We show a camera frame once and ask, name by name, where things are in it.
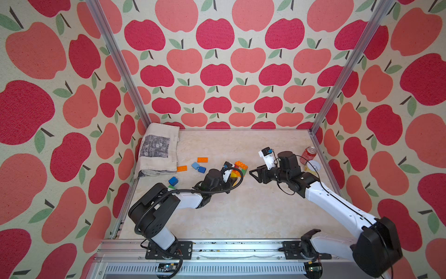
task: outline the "orange lego brick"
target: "orange lego brick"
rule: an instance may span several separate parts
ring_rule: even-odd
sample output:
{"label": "orange lego brick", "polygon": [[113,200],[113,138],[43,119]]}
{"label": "orange lego brick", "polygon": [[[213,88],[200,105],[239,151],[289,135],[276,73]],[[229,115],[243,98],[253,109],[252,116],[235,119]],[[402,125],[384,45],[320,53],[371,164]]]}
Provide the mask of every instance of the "orange lego brick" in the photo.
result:
{"label": "orange lego brick", "polygon": [[177,167],[177,171],[186,171],[186,170],[187,170],[187,166]]}

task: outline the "wall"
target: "wall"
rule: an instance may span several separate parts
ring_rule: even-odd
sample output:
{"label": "wall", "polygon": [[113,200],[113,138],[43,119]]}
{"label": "wall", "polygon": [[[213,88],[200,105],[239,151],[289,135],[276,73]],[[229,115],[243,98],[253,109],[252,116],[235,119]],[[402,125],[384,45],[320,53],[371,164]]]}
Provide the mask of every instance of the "wall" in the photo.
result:
{"label": "wall", "polygon": [[397,2],[377,31],[389,31],[384,52],[355,67],[358,90],[339,96],[322,124],[344,197],[396,224],[404,258],[395,279],[446,278],[444,7]]}
{"label": "wall", "polygon": [[372,14],[362,0],[113,2],[151,120],[186,129],[309,128]]}
{"label": "wall", "polygon": [[0,278],[84,278],[131,183],[138,116],[85,2],[0,13]]}

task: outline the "red can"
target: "red can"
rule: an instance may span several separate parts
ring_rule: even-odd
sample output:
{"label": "red can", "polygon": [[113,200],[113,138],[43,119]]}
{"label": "red can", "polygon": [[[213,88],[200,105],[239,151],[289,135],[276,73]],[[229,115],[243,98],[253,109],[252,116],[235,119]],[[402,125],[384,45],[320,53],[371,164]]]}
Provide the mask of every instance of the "red can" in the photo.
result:
{"label": "red can", "polygon": [[303,158],[300,159],[301,163],[305,165],[307,162],[305,159],[307,159],[308,161],[313,160],[316,157],[316,154],[316,148],[312,146],[305,148],[304,153],[302,153]]}

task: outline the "black mounting plate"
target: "black mounting plate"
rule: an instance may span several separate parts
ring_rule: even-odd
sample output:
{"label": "black mounting plate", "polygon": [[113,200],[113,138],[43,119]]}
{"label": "black mounting plate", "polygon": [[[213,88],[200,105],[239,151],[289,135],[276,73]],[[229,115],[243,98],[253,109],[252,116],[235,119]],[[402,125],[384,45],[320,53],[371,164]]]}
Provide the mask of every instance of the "black mounting plate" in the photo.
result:
{"label": "black mounting plate", "polygon": [[[181,251],[183,260],[190,260],[192,258],[192,241],[178,241],[178,249]],[[153,245],[148,244],[147,252],[145,253],[146,260],[169,260],[162,252],[158,251]]]}

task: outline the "metal bar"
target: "metal bar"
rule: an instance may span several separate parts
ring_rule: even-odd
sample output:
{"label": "metal bar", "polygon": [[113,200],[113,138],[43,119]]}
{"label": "metal bar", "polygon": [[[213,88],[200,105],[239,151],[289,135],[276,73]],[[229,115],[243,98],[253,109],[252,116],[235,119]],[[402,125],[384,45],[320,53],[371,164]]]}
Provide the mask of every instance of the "metal bar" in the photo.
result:
{"label": "metal bar", "polygon": [[364,50],[370,43],[370,40],[372,39],[373,35],[378,29],[380,22],[386,16],[393,2],[394,2],[393,0],[381,0],[376,6],[376,10],[372,14],[372,17],[370,18],[369,22],[367,23],[364,32],[362,33],[358,43],[356,44],[355,49],[351,52],[351,55],[348,58],[344,68],[342,69],[342,72],[339,75],[338,80],[330,90],[330,93],[328,94],[327,100],[322,106],[321,111],[316,116],[316,119],[313,122],[313,126],[310,129],[312,134],[315,134],[320,125],[322,124],[322,121],[324,120],[325,116],[330,110],[331,105],[334,103],[336,96],[341,92],[342,87],[344,86],[345,82],[347,81],[348,77],[353,71],[353,68],[355,67],[356,63],[361,58],[361,55],[364,53]]}
{"label": "metal bar", "polygon": [[115,36],[113,35],[110,25],[108,24],[101,4],[99,3],[99,0],[86,0],[86,3],[91,12],[91,15],[93,16],[93,19],[96,22],[96,25],[98,26],[99,31],[101,32],[105,44],[110,51],[110,55],[113,57],[116,68],[118,69],[118,72],[121,75],[125,86],[127,87],[130,98],[135,104],[136,111],[138,112],[142,123],[147,128],[148,125],[151,123],[149,115],[145,110],[141,95],[139,94],[138,89],[133,82],[130,70],[128,69],[127,63],[125,62],[124,56],[122,55],[118,44],[116,43]]}
{"label": "metal bar", "polygon": [[316,135],[313,135],[310,131],[308,131],[308,134],[310,135],[311,141],[313,142],[313,146],[316,148],[316,152],[319,154],[319,158],[321,159],[322,165],[324,166],[325,172],[327,173],[328,180],[330,180],[330,183],[333,186],[333,191],[343,197],[338,182],[335,179],[335,175],[331,171],[327,160],[323,156],[323,152],[321,146],[319,145],[318,139],[316,138]]}

